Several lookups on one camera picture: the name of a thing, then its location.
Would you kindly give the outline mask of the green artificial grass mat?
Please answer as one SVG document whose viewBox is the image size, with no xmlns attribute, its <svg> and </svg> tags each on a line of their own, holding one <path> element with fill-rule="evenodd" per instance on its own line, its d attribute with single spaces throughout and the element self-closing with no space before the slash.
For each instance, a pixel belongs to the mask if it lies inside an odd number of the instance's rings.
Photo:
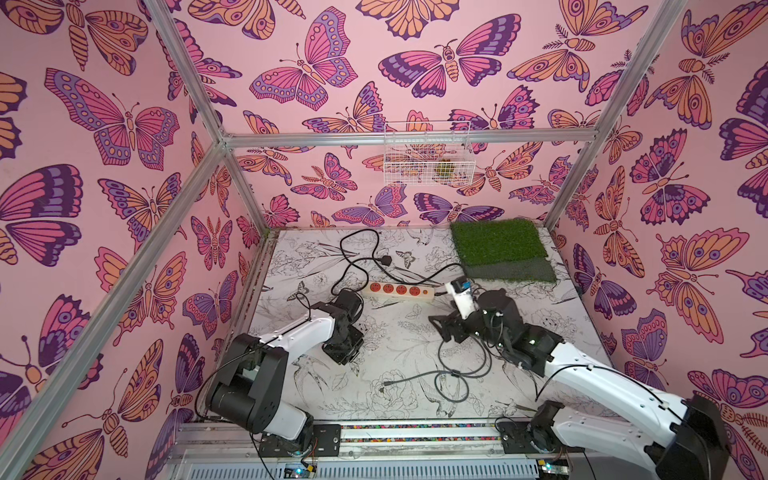
<svg viewBox="0 0 768 480">
<path fill-rule="evenodd" d="M 451 235 L 459 263 L 472 279 L 557 281 L 539 230 L 530 220 L 456 222 Z"/>
</svg>

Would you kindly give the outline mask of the aluminium front rail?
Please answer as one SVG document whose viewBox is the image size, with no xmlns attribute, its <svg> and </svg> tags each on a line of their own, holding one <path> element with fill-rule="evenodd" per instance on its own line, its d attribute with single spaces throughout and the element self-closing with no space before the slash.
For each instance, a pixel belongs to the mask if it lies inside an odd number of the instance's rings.
<svg viewBox="0 0 768 480">
<path fill-rule="evenodd" d="M 509 419 L 320 421 L 306 453 L 225 423 L 188 424 L 163 479 L 652 479 L 604 453 L 540 454 Z"/>
</svg>

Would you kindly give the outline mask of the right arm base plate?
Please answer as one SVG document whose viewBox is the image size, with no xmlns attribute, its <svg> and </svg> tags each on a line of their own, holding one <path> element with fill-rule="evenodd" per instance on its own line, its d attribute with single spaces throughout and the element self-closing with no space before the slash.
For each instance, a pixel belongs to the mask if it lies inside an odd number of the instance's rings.
<svg viewBox="0 0 768 480">
<path fill-rule="evenodd" d="M 505 454 L 583 453 L 581 447 L 568 446 L 556 437 L 550 427 L 534 425 L 528 421 L 500 418 L 494 423 Z"/>
</svg>

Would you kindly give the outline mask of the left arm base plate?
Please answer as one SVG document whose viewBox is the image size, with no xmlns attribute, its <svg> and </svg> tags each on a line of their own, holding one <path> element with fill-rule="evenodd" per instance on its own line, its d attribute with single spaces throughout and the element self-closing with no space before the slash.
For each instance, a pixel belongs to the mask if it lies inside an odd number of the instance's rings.
<svg viewBox="0 0 768 480">
<path fill-rule="evenodd" d="M 296 440 L 264 434 L 259 454 L 265 458 L 337 457 L 341 446 L 340 424 L 315 424 L 304 430 Z"/>
</svg>

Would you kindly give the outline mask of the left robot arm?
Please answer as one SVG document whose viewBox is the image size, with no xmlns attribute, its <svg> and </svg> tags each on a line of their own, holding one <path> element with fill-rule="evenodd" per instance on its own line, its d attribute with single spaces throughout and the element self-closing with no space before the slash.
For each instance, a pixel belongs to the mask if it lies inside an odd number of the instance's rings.
<svg viewBox="0 0 768 480">
<path fill-rule="evenodd" d="M 363 344 L 355 326 L 363 308 L 362 296 L 344 289 L 330 302 L 309 306 L 305 318 L 281 331 L 237 336 L 210 380 L 205 408 L 250 434 L 268 434 L 293 450 L 306 450 L 314 417 L 282 400 L 288 366 L 316 346 L 335 363 L 350 363 Z"/>
</svg>

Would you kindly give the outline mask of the green object in basket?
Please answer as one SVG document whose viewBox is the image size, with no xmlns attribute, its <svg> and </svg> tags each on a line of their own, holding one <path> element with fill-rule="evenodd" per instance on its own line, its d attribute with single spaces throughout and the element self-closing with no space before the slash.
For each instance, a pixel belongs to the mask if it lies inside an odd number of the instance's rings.
<svg viewBox="0 0 768 480">
<path fill-rule="evenodd" d="M 450 160 L 440 160 L 434 168 L 434 178 L 438 182 L 450 182 L 455 171 L 454 163 Z"/>
</svg>

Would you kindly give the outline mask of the white red power strip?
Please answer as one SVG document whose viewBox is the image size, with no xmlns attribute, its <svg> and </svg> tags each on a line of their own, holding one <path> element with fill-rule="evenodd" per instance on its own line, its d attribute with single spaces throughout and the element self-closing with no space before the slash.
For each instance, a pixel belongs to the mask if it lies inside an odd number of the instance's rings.
<svg viewBox="0 0 768 480">
<path fill-rule="evenodd" d="M 397 301 L 431 302 L 435 298 L 433 288 L 390 282 L 371 282 L 361 291 L 361 294 L 370 298 Z"/>
</svg>

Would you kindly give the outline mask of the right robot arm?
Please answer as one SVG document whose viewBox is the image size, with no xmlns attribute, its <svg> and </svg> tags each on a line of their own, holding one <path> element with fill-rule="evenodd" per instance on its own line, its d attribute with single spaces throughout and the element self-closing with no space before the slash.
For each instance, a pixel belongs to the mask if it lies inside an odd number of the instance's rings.
<svg viewBox="0 0 768 480">
<path fill-rule="evenodd" d="M 713 402 L 648 386 L 592 358 L 559 334 L 522 319 L 505 290 L 453 292 L 453 311 L 430 317 L 445 341 L 473 339 L 505 362 L 560 382 L 614 413 L 588 415 L 546 400 L 523 439 L 540 453 L 595 451 L 643 467 L 659 479 L 721 479 L 731 448 Z"/>
</svg>

